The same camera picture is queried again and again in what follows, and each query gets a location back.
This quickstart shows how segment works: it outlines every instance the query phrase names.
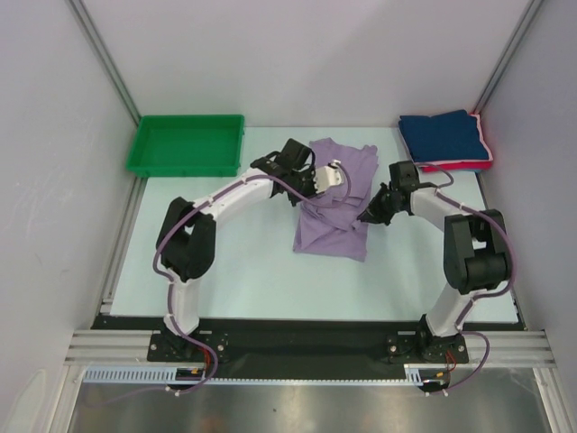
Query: green tray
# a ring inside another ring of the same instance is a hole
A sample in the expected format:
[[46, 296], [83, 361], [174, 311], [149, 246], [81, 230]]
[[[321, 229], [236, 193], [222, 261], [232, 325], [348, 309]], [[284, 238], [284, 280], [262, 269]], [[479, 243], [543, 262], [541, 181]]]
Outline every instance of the green tray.
[[236, 176], [244, 133], [242, 115], [146, 115], [126, 168], [136, 176]]

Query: metal floor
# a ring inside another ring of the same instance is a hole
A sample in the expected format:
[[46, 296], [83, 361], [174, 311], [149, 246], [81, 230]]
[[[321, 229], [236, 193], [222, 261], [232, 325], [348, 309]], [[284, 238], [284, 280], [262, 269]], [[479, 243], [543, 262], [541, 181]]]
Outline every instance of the metal floor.
[[69, 433], [551, 431], [532, 369], [482, 371], [449, 397], [411, 387], [211, 385], [86, 405], [134, 389], [83, 384]]

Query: lavender cloth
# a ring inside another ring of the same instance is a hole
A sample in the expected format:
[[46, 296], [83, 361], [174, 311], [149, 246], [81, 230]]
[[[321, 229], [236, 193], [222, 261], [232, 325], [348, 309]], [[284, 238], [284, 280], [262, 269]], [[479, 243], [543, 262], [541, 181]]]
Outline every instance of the lavender cloth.
[[[331, 138], [310, 143], [315, 152], [316, 166], [322, 167], [339, 160], [351, 177], [351, 194], [336, 208], [320, 208], [301, 204], [293, 251], [349, 257], [364, 262], [367, 256], [368, 225], [357, 221], [357, 216], [371, 200], [371, 184], [379, 167], [376, 146], [356, 149], [337, 144]], [[346, 194], [346, 185], [330, 188], [312, 201], [330, 204]]]

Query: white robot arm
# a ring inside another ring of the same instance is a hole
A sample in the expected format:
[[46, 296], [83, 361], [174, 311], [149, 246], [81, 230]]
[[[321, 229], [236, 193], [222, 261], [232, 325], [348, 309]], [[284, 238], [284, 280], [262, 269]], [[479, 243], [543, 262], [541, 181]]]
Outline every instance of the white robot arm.
[[[396, 213], [406, 211], [444, 232], [443, 266], [447, 284], [433, 309], [419, 322], [417, 352], [422, 354], [431, 347], [443, 349], [460, 335], [474, 301], [487, 297], [511, 277], [510, 250], [494, 227], [498, 225], [504, 232], [503, 217], [495, 209], [477, 211], [458, 206], [440, 193], [436, 185], [420, 183], [417, 168], [411, 161], [391, 164], [389, 171], [390, 184], [381, 184], [380, 191], [359, 219], [388, 226]], [[485, 245], [475, 249], [474, 240]]]
[[[307, 167], [309, 156], [312, 162]], [[443, 199], [436, 185], [420, 183], [413, 162], [397, 162], [391, 164], [389, 170], [390, 184], [381, 184], [380, 191], [359, 219], [388, 226], [396, 213], [407, 211], [444, 231], [447, 284], [433, 309], [421, 318], [415, 347], [417, 354], [423, 357], [431, 350], [444, 353], [446, 347], [462, 338], [463, 322], [473, 302], [510, 278], [509, 250], [492, 224], [487, 224], [476, 211], [471, 209], [475, 215], [464, 212]], [[240, 178], [215, 194], [194, 202], [183, 198], [173, 200], [157, 248], [161, 250], [161, 263], [175, 282], [170, 299], [171, 314], [181, 331], [189, 335], [198, 326], [198, 287], [215, 258], [217, 226], [222, 226], [248, 206], [276, 194], [287, 192], [289, 201], [295, 206], [300, 198], [291, 190], [310, 198], [340, 183], [343, 179], [336, 166], [315, 170], [312, 151], [289, 140], [282, 152], [273, 152], [253, 162]], [[194, 209], [198, 212], [170, 236], [169, 232]], [[504, 228], [500, 212], [482, 213]], [[474, 249], [472, 242], [475, 239], [484, 242], [485, 246]], [[165, 324], [172, 333], [179, 334], [169, 316], [165, 318]]]
[[[306, 167], [309, 156], [312, 162]], [[157, 248], [186, 214], [201, 207], [185, 225], [169, 236], [160, 255], [161, 263], [174, 280], [170, 300], [172, 315], [185, 334], [190, 334], [198, 326], [198, 288], [202, 276], [215, 258], [216, 228], [221, 228], [247, 207], [282, 192], [288, 193], [289, 201], [295, 206], [300, 199], [281, 183], [305, 198], [343, 183], [336, 165], [315, 169], [314, 162], [314, 154], [308, 147], [295, 140], [288, 140], [281, 152], [273, 152], [254, 161], [240, 178], [214, 194], [194, 202], [176, 198], [170, 203]], [[172, 333], [179, 334], [170, 317], [166, 317], [164, 322]]]

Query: white connector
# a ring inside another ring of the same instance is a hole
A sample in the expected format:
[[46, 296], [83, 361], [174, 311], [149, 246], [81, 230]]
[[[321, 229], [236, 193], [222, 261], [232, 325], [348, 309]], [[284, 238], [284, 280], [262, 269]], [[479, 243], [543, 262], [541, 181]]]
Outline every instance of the white connector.
[[333, 160], [330, 165], [325, 165], [315, 170], [315, 189], [316, 193], [320, 194], [325, 192], [331, 187], [336, 187], [343, 183], [343, 175], [341, 171], [336, 167], [336, 164], [340, 164], [338, 160]]

